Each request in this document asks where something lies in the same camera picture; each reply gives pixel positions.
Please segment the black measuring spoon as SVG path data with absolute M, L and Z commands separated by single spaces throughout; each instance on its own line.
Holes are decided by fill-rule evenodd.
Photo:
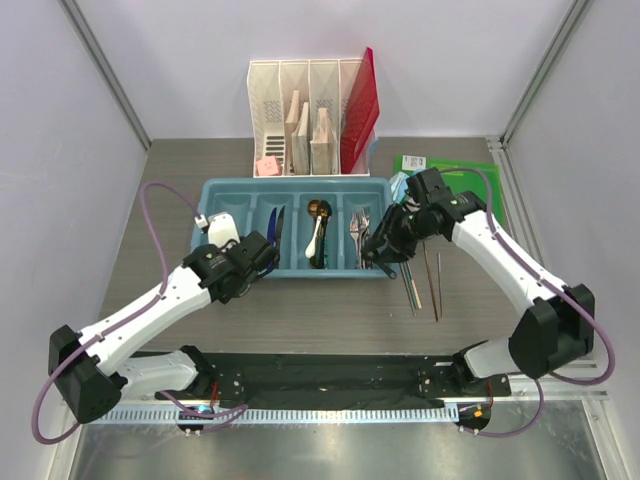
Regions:
M 372 268 L 377 268 L 379 270 L 381 270 L 388 278 L 390 279 L 395 279 L 397 277 L 397 273 L 395 270 L 393 270 L 388 264 L 379 264 L 375 262 L 375 252 L 370 252 L 369 254 L 362 254 L 361 255 L 361 267 L 362 267 L 362 260 L 363 259 L 367 259 L 369 261 L 372 262 Z

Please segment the black knife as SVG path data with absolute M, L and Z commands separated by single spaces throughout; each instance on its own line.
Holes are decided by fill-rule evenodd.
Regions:
M 283 205 L 278 213 L 278 217 L 276 221 L 275 247 L 279 252 L 281 251 L 281 239 L 282 239 L 282 232 L 284 227 L 285 211 L 286 211 L 286 206 Z

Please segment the blue plastic cutlery tray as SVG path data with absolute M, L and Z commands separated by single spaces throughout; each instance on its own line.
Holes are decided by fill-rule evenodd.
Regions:
M 311 200 L 325 200 L 332 208 L 326 237 L 331 245 L 329 269 L 314 269 L 305 257 L 315 221 L 307 211 Z M 271 279 L 385 279 L 379 269 L 356 269 L 354 242 L 349 232 L 352 213 L 364 207 L 374 230 L 392 203 L 389 182 L 380 177 L 311 177 L 293 179 L 218 178 L 202 187 L 198 209 L 210 216 L 230 214 L 240 235 L 255 230 L 265 235 L 274 207 L 286 206 L 280 266 Z

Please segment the white ceramic spoon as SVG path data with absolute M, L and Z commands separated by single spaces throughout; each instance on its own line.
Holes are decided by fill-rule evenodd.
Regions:
M 321 226 L 321 222 L 322 222 L 322 217 L 321 216 L 317 216 L 315 218 L 315 224 L 314 224 L 314 230 L 313 230 L 313 234 L 311 236 L 311 239 L 305 249 L 305 257 L 307 259 L 311 259 L 315 256 L 316 254 L 316 246 L 317 246 L 317 238 L 318 238 L 318 233 L 319 233 L 319 229 Z

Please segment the gold spoon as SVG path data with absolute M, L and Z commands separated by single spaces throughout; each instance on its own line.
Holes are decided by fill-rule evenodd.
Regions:
M 312 217 L 313 221 L 316 221 L 317 217 L 321 213 L 321 201 L 311 200 L 308 204 L 307 211 L 309 215 Z

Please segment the thin grey chopstick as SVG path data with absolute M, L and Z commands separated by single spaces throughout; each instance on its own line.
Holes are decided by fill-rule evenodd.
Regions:
M 406 294 L 407 294 L 408 303 L 409 303 L 409 306 L 410 306 L 410 309 L 411 309 L 411 313 L 415 317 L 416 316 L 416 312 L 415 312 L 414 300 L 413 300 L 413 295 L 412 295 L 413 291 L 411 289 L 410 281 L 409 281 L 409 279 L 407 277 L 405 267 L 406 267 L 405 263 L 400 263 L 399 264 L 399 269 L 400 269 L 400 273 L 401 273 L 401 276 L 402 276 L 402 280 L 403 280 L 403 284 L 404 284 L 404 287 L 405 287 L 405 291 L 406 291 Z

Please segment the purple handled utensil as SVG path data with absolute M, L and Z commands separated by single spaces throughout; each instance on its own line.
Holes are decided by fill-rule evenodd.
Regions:
M 271 211 L 267 228 L 267 240 L 272 246 L 276 245 L 276 224 L 278 218 L 278 208 L 274 207 Z

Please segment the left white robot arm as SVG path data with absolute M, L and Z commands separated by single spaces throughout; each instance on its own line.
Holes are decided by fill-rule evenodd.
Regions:
M 79 332 L 67 325 L 54 331 L 49 373 L 75 419 L 88 424 L 123 399 L 161 391 L 205 397 L 216 373 L 196 347 L 140 358 L 135 352 L 187 315 L 244 295 L 278 260 L 278 250 L 257 231 L 222 246 L 201 245 L 167 280 L 118 312 Z

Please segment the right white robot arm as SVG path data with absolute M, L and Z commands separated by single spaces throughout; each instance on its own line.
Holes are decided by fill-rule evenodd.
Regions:
M 489 377 L 512 372 L 538 379 L 592 351 L 595 298 L 586 286 L 570 287 L 539 265 L 499 226 L 489 200 L 453 192 L 438 169 L 411 176 L 407 186 L 407 202 L 387 208 L 360 248 L 362 259 L 393 277 L 392 264 L 413 258 L 419 242 L 441 236 L 485 270 L 520 316 L 510 336 L 454 355 L 457 391 L 475 394 Z

